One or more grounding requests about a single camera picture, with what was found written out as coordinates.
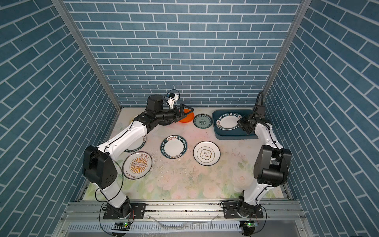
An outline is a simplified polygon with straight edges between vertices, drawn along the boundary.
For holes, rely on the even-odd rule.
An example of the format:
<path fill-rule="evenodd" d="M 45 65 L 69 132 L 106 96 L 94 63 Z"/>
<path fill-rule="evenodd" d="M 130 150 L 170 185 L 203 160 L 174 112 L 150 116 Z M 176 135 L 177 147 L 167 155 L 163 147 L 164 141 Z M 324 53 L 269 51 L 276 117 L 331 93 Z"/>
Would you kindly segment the white flower outline plate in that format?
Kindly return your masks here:
<path fill-rule="evenodd" d="M 193 157 L 202 166 L 213 166 L 220 160 L 221 151 L 215 143 L 202 141 L 194 147 Z"/>

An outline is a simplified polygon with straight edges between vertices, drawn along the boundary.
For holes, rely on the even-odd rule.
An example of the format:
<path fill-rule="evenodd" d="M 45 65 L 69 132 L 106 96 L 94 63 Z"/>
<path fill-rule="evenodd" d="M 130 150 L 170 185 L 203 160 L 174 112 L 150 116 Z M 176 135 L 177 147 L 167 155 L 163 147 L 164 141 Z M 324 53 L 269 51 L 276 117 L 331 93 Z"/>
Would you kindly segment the orange sunburst plate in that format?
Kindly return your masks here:
<path fill-rule="evenodd" d="M 122 166 L 123 175 L 130 180 L 137 180 L 149 173 L 153 165 L 152 157 L 146 152 L 131 154 Z"/>

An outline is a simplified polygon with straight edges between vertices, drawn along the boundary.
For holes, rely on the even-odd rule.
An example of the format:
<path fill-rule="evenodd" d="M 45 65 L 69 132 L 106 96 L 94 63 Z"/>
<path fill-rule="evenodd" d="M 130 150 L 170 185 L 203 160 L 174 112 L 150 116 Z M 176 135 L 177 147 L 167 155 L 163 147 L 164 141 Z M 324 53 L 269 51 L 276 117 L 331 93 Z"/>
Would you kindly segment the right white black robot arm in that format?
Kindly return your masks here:
<path fill-rule="evenodd" d="M 248 134 L 254 132 L 262 143 L 254 164 L 254 181 L 251 187 L 239 196 L 237 205 L 253 208 L 260 204 L 268 191 L 286 183 L 292 153 L 278 142 L 272 124 L 262 113 L 253 112 L 242 117 L 237 123 Z"/>

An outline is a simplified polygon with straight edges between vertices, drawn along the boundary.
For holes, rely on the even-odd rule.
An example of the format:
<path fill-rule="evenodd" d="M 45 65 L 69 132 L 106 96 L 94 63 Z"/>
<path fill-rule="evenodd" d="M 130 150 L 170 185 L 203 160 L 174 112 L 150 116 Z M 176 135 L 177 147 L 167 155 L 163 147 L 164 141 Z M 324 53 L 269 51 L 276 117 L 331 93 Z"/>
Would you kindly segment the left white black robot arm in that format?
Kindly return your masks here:
<path fill-rule="evenodd" d="M 121 191 L 116 178 L 118 175 L 116 159 L 139 138 L 147 135 L 161 122 L 178 122 L 194 112 L 185 104 L 163 108 L 164 97 L 151 95 L 140 115 L 118 135 L 96 147 L 88 146 L 83 153 L 83 175 L 98 186 L 106 201 L 114 208 L 121 208 L 127 196 Z"/>

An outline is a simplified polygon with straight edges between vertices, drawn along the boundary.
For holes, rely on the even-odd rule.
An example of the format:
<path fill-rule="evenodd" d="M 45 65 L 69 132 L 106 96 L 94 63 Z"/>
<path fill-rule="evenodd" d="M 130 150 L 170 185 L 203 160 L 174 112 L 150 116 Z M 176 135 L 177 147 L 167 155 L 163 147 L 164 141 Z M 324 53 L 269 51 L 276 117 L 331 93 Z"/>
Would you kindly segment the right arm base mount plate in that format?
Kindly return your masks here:
<path fill-rule="evenodd" d="M 234 201 L 221 202 L 220 207 L 223 210 L 224 218 L 263 218 L 263 210 L 260 205 L 243 204 L 241 207 Z"/>

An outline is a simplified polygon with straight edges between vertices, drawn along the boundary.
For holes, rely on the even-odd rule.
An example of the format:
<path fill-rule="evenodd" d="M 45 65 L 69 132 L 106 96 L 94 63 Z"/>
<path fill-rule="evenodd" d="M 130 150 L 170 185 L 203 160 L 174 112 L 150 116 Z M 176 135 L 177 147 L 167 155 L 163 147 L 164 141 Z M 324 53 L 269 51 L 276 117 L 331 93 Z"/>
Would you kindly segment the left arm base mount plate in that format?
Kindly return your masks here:
<path fill-rule="evenodd" d="M 127 211 L 124 212 L 122 208 L 114 208 L 109 204 L 106 204 L 102 207 L 102 211 L 104 211 L 103 219 L 105 220 L 122 220 L 122 219 L 143 219 L 146 204 L 145 203 L 130 203 L 128 207 L 126 207 Z"/>

